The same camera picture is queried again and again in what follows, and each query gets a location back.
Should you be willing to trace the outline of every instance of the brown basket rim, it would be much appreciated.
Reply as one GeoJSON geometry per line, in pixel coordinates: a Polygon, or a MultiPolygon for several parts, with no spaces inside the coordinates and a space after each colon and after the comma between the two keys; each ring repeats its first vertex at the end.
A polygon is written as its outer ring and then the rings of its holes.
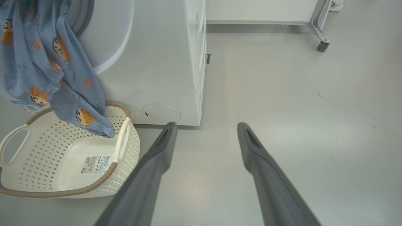
{"type": "MultiPolygon", "coordinates": [[[[122,103],[107,101],[106,106],[121,108],[124,111],[124,113],[126,114],[126,117],[131,118],[130,111],[122,103]]],[[[53,111],[53,109],[51,107],[48,109],[45,109],[43,111],[40,111],[36,115],[31,117],[27,121],[26,124],[31,125],[39,117],[43,116],[46,113],[52,112],[52,111],[53,111]]],[[[13,196],[29,197],[29,198],[53,198],[53,197],[65,197],[65,196],[71,196],[71,195],[80,195],[80,194],[90,192],[90,191],[94,190],[95,188],[98,188],[107,179],[109,179],[109,177],[115,171],[116,167],[117,167],[117,162],[113,162],[110,165],[109,169],[106,171],[106,173],[99,180],[95,181],[93,184],[91,184],[89,186],[79,188],[79,189],[67,190],[67,191],[50,191],[50,192],[17,191],[17,190],[8,189],[8,188],[4,187],[3,184],[1,183],[1,174],[2,174],[3,168],[0,167],[0,193],[5,194],[5,195],[13,195],[13,196]]]]}

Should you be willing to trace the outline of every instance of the basket bottom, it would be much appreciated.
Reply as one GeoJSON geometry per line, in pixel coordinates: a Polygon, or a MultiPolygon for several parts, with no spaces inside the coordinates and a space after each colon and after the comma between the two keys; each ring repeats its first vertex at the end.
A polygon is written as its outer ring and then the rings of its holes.
{"type": "Polygon", "coordinates": [[[54,179],[53,191],[67,191],[91,185],[109,169],[117,138],[93,136],[73,143],[65,153],[54,179]]]}

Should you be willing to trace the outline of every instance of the basket hole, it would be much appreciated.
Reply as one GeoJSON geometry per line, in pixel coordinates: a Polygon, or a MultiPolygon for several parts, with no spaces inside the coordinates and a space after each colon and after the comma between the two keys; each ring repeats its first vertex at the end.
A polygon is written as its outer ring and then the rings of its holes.
{"type": "Polygon", "coordinates": [[[11,162],[11,160],[13,159],[14,155],[16,155],[17,150],[20,148],[21,144],[23,143],[27,135],[28,130],[22,129],[9,140],[6,147],[4,148],[2,156],[2,161],[5,164],[9,164],[11,162]]]}

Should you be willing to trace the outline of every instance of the sneaker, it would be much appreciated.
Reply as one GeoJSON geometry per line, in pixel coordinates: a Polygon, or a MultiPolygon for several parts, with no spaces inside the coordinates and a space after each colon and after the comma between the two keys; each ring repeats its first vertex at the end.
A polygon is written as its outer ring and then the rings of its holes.
{"type": "Polygon", "coordinates": [[[333,0],[331,8],[329,9],[330,12],[338,12],[343,7],[343,0],[333,0]]]}

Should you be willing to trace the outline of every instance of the washing machine door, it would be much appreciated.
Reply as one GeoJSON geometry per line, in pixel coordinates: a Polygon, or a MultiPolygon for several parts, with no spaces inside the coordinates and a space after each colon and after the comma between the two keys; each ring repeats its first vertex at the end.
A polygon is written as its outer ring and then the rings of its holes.
{"type": "Polygon", "coordinates": [[[131,31],[134,0],[71,0],[67,22],[100,74],[123,52],[131,31]]]}

